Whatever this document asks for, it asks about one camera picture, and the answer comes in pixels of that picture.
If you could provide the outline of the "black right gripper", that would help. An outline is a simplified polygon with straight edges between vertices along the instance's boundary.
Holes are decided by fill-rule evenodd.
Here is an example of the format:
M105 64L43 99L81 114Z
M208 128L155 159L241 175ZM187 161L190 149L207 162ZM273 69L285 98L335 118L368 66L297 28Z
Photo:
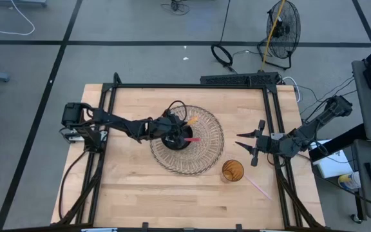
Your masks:
M253 158L251 160L251 166L257 166L258 165L258 153L271 153L273 155L276 155L280 152L280 144L278 140L273 139L270 136L263 135L263 130L265 128L265 121L260 120L258 124L258 128L252 132L249 133L241 133L237 134L238 137L246 137L246 138L255 138L256 144L254 147L238 142L235 143L237 145L240 145L242 148L247 150L250 155L253 155Z

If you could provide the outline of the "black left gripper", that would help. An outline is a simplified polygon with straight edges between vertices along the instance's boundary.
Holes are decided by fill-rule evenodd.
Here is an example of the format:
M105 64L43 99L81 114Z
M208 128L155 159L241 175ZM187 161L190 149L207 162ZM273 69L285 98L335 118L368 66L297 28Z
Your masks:
M185 120L171 111L164 111L162 116L148 124L150 139L166 139L170 146L183 145L183 137L187 136Z

